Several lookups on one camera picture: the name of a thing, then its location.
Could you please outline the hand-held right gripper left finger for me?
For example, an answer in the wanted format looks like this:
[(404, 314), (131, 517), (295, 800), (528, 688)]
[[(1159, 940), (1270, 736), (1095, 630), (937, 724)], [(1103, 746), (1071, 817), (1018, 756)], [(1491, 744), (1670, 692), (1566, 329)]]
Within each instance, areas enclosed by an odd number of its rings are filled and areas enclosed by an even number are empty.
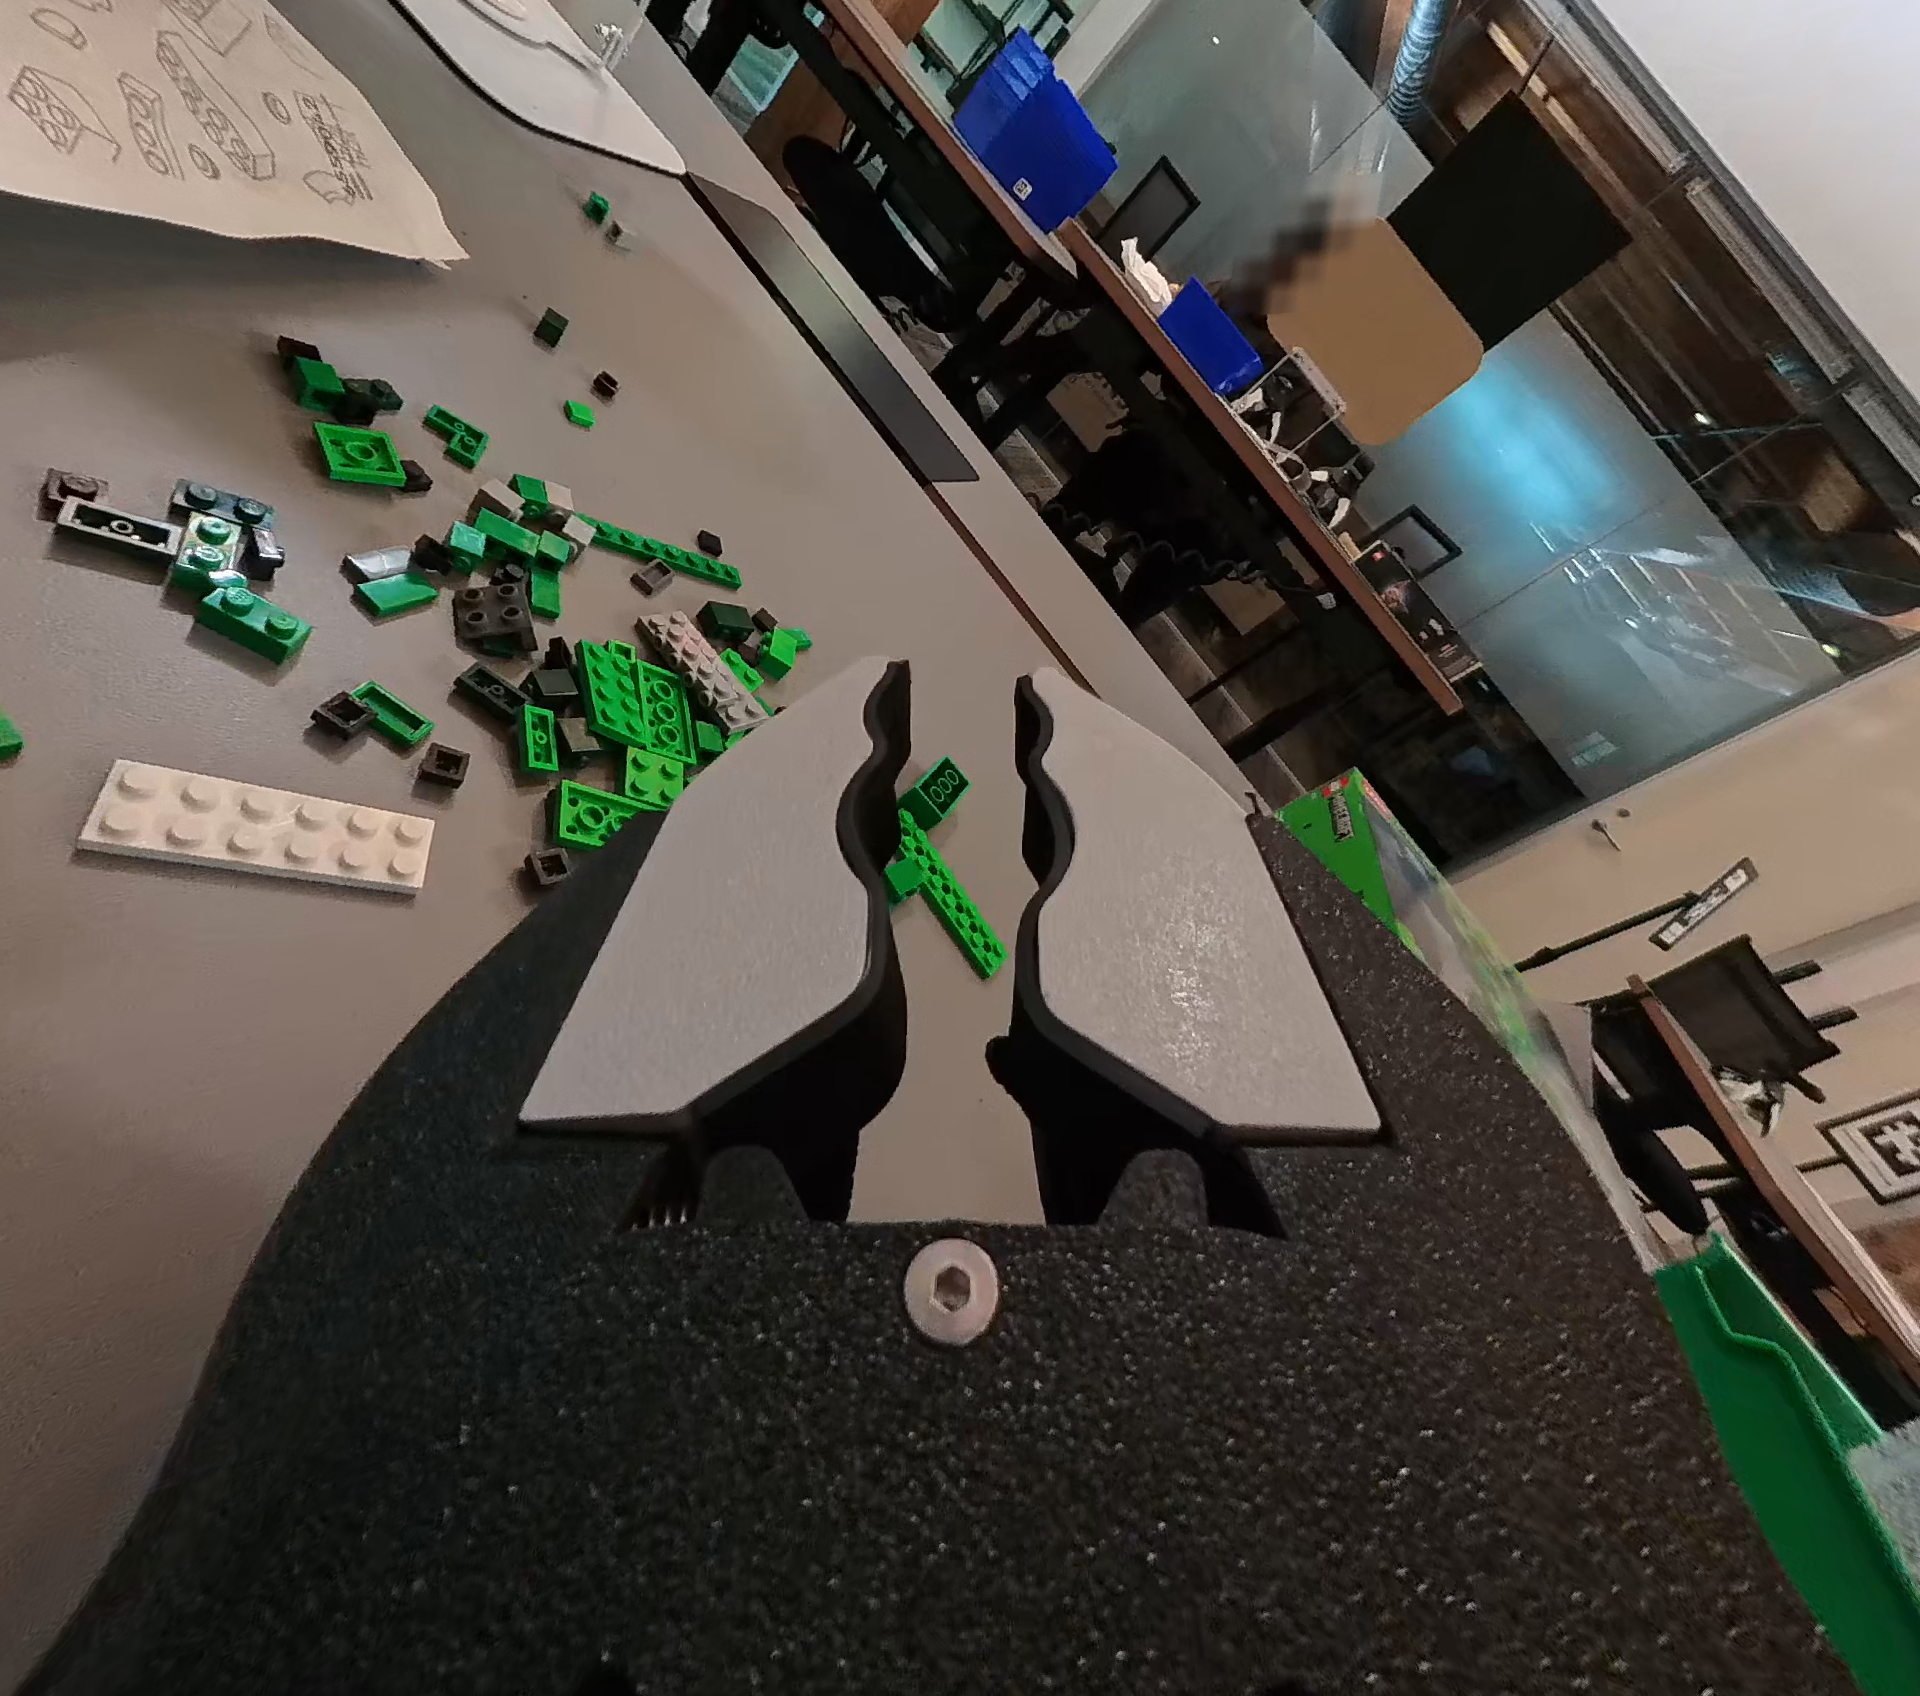
[(517, 1110), (523, 1130), (766, 1150), (843, 1222), (896, 1094), (910, 663), (864, 655), (723, 753), (651, 832)]

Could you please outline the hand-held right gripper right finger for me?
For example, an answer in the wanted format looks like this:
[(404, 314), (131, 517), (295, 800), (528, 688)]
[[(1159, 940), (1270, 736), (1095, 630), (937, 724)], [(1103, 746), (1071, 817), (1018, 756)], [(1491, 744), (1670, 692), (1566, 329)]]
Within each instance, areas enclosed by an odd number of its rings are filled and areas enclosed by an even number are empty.
[(1016, 683), (1033, 890), (987, 1070), (1019, 1108), (1041, 1217), (1090, 1228), (1130, 1167), (1183, 1157), (1198, 1215), (1282, 1228), (1258, 1151), (1368, 1148), (1380, 1099), (1254, 813), (1060, 670)]

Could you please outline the pile of green black bricks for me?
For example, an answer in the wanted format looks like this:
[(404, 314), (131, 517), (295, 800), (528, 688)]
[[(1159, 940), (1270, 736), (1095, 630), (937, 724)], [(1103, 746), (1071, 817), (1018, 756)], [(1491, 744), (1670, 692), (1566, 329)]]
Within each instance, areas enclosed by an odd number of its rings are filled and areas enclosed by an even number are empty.
[[(425, 465), (408, 457), (383, 421), (404, 410), (380, 376), (349, 376), (311, 340), (276, 338), (292, 402), (314, 417), (309, 435), (327, 483), (397, 496), (431, 491)], [(61, 538), (158, 570), (190, 606), (193, 625), (279, 670), (305, 651), (314, 625), (276, 602), (284, 570), (276, 503), (204, 478), (180, 478), (161, 516), (119, 507), (96, 475), (47, 467), (38, 509)], [(657, 599), (672, 580), (725, 594), (696, 614), (649, 610), (638, 644), (551, 636), (563, 615), (563, 577), (594, 550), (632, 561), (638, 594)], [(767, 610), (734, 602), (739, 570), (721, 540), (700, 531), (691, 548), (622, 528), (575, 506), (551, 478), (515, 471), (474, 486), (446, 528), (412, 544), (347, 554), (349, 602), (388, 624), (446, 603), (455, 651), (470, 659), (450, 695), (510, 744), (515, 777), (548, 786), (545, 843), (523, 859), (533, 890), (562, 883), (571, 859), (609, 843), (638, 815), (665, 813), (693, 779), (778, 716), (770, 681), (787, 678), (810, 633)], [(431, 716), (373, 678), (317, 701), (316, 733), (347, 746), (375, 737), (415, 761), (415, 784), (452, 795), (472, 753), (434, 740)], [(968, 789), (948, 758), (898, 795), (898, 847), (883, 867), (887, 904), (917, 897), (948, 940), (987, 979), (1006, 947), (971, 893), (952, 875), (934, 832)]]

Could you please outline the long wooden table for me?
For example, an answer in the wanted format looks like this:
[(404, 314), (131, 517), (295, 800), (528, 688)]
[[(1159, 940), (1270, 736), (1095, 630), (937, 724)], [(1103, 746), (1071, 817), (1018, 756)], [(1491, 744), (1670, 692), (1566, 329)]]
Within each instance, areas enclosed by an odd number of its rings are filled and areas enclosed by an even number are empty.
[(1128, 407), (1162, 435), (1179, 467), (1222, 507), (1220, 521), (1244, 556), (1283, 577), (1288, 561), (1267, 544), (1283, 531), (1320, 570), (1321, 585), (1339, 597), (1339, 610), (1366, 624), (1366, 640), (1406, 671), (1442, 716), (1455, 716), (1463, 706), (1457, 688), (1418, 648), (1252, 431), (1188, 363), (1122, 269), (1075, 222), (1060, 232), (1033, 224), (957, 136), (946, 100), (929, 90), (887, 16), (871, 0), (752, 3), (780, 27), (829, 102), (886, 159), (899, 191), (964, 253), (957, 278), (971, 311), (982, 307), (1010, 265), (1019, 265), (1007, 305), (974, 318), (959, 359), (944, 363), (937, 376), (941, 387), (957, 394), (964, 369), (996, 357), (1027, 307), (1090, 311), (1094, 324), (1073, 328), (1075, 350), (1126, 394)]

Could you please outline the small black framed screen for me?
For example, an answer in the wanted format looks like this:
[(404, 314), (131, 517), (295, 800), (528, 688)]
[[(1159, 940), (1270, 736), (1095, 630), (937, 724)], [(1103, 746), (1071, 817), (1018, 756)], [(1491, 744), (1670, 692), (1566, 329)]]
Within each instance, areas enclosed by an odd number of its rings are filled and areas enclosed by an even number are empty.
[(1406, 573), (1420, 581), (1461, 556), (1461, 544), (1421, 506), (1406, 506), (1381, 520), (1369, 531), (1366, 545), (1391, 552)]
[(1198, 194), (1172, 157), (1159, 156), (1106, 220), (1097, 244), (1115, 260), (1128, 246), (1138, 257), (1153, 260), (1196, 209)]

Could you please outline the white studded brick plate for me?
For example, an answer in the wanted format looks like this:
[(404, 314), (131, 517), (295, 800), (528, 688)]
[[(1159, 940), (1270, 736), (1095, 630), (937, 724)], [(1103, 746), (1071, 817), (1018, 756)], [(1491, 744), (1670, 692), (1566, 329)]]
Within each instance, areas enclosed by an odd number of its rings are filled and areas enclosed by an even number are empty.
[(435, 822), (117, 758), (78, 828), (80, 852), (412, 897)]

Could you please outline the black office chair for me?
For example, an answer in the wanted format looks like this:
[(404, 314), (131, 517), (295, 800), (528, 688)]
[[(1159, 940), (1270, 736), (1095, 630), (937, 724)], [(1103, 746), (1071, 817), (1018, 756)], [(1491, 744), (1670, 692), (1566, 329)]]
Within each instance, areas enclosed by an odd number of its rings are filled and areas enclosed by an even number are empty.
[[(1812, 960), (1776, 972), (1754, 941), (1739, 936), (1650, 981), (1650, 996), (1692, 1040), (1713, 1082), (1750, 1086), (1764, 1134), (1788, 1090), (1815, 1106), (1825, 1102), (1807, 1071), (1839, 1054), (1828, 1029), (1858, 1016), (1850, 1008), (1812, 1016), (1794, 1002), (1789, 984), (1817, 972), (1820, 964)], [(1700, 1134), (1736, 1175), (1744, 1175), (1742, 1164), (1645, 1016), (1637, 990), (1591, 998), (1585, 1012), (1595, 1055), (1593, 1112), (1614, 1159), (1680, 1234), (1706, 1234), (1708, 1205), (1665, 1146), (1663, 1131), (1688, 1127)]]

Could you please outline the small blue storage bin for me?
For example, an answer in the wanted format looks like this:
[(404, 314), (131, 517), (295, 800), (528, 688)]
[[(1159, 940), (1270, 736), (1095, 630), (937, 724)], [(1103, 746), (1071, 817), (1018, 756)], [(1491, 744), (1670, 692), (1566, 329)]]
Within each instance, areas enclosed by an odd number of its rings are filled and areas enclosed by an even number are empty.
[(1254, 387), (1265, 369), (1258, 345), (1196, 274), (1172, 293), (1157, 328), (1222, 402), (1234, 402)]

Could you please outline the wooden side table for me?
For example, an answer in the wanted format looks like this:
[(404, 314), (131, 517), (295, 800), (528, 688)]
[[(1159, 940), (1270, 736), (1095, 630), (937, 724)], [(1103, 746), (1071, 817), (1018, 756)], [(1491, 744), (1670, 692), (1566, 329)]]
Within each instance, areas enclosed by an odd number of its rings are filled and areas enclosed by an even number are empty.
[(1708, 1062), (1692, 1035), (1637, 973), (1623, 979), (1645, 1025), (1674, 1060), (1690, 1098), (1708, 1117), (1726, 1155), (1731, 1155), (1757, 1196), (1784, 1222), (1798, 1243), (1820, 1265), (1836, 1291), (1836, 1302), (1884, 1348), (1890, 1363), (1907, 1383), (1918, 1383), (1918, 1324), (1891, 1280), (1881, 1272), (1864, 1241), (1832, 1212), (1809, 1185), (1786, 1148), (1759, 1136), (1720, 1092)]

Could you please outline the green toy box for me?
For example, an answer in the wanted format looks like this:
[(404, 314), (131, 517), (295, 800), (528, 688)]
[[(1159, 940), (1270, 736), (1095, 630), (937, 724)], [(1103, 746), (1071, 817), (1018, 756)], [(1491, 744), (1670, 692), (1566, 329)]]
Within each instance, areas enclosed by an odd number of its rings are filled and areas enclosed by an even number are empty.
[(1538, 998), (1357, 772), (1283, 828), (1504, 1043), (1584, 1157), (1677, 1337), (1716, 1441), (1788, 1582), (1859, 1691), (1915, 1691), (1915, 1387), (1820, 1291), (1825, 1259), (1739, 1146), (1701, 1194), (1667, 1148), (1716, 1112), (1631, 988)]

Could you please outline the black-white marker tag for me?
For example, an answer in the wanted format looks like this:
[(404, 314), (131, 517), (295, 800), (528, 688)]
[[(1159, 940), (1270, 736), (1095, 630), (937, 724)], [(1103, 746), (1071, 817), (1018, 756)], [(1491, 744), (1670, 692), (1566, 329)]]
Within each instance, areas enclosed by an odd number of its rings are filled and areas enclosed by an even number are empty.
[(1876, 1204), (1918, 1196), (1915, 1087), (1830, 1117), (1817, 1131)]

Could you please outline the black hanging monitor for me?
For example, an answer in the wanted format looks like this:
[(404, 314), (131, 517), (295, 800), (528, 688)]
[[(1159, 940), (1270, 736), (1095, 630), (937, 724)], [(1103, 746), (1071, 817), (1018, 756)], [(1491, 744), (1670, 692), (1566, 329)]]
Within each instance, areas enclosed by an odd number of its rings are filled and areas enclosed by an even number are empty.
[(1627, 225), (1518, 94), (1478, 119), (1388, 225), (1485, 350), (1630, 244)]

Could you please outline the large blue storage bin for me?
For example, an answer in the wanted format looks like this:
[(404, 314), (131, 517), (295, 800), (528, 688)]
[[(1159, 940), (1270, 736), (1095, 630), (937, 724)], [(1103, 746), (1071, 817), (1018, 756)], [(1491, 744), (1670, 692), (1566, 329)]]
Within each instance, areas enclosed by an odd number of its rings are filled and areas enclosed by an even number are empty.
[(1013, 27), (952, 115), (955, 136), (1044, 234), (1118, 169), (1114, 145), (1025, 27)]

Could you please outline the paper sheet with brick drawings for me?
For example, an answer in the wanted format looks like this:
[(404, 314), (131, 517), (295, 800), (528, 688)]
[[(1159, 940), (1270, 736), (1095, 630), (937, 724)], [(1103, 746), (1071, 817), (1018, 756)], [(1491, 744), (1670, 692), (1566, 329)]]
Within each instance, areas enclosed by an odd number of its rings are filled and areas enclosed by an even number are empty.
[(371, 102), (267, 0), (2, 0), (2, 86), (10, 196), (465, 257)]

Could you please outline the silver metal duct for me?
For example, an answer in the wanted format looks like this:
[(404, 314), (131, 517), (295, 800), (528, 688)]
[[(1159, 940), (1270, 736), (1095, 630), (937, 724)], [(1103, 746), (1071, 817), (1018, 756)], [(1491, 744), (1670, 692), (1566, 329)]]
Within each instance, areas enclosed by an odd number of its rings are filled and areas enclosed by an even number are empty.
[(1414, 132), (1428, 111), (1444, 44), (1457, 0), (1409, 0), (1394, 51), (1384, 105), (1406, 132)]

